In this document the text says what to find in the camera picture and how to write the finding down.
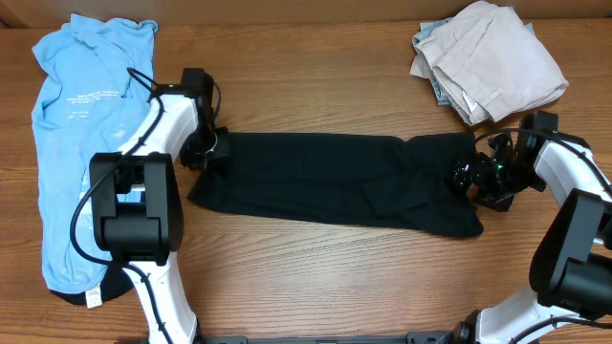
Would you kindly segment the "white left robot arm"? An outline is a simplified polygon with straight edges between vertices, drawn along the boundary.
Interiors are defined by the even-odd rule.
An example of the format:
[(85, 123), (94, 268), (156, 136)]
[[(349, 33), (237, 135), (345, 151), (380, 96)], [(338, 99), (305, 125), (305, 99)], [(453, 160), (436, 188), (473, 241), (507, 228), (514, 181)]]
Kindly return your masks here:
[(205, 169), (226, 129), (215, 128), (221, 90), (161, 85), (135, 133), (114, 153), (90, 162), (91, 208), (98, 247), (130, 279), (148, 325), (148, 343), (201, 343), (178, 268), (184, 213), (175, 161)]

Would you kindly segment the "black t-shirt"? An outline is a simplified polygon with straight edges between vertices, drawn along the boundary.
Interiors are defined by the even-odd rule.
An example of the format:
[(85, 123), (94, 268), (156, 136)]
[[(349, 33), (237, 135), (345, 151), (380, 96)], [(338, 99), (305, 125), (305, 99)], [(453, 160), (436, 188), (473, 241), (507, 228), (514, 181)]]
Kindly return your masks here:
[(484, 228), (446, 177), (475, 152), (474, 136), (232, 133), (227, 161), (188, 195), (200, 207), (336, 225), (475, 237)]

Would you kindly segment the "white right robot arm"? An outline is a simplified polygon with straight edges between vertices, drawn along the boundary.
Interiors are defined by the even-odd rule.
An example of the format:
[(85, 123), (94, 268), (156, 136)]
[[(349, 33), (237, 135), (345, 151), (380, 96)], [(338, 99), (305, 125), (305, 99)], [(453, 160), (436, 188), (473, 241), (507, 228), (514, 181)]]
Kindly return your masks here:
[(460, 192), (477, 186), (476, 202), (496, 211), (514, 194), (549, 188), (559, 206), (532, 259), (529, 282), (500, 304), (471, 313), (450, 333), (412, 334), (412, 343), (536, 343), (566, 324), (605, 328), (611, 313), (611, 184), (581, 138), (520, 129), (490, 139), (491, 156), (463, 159), (449, 176)]

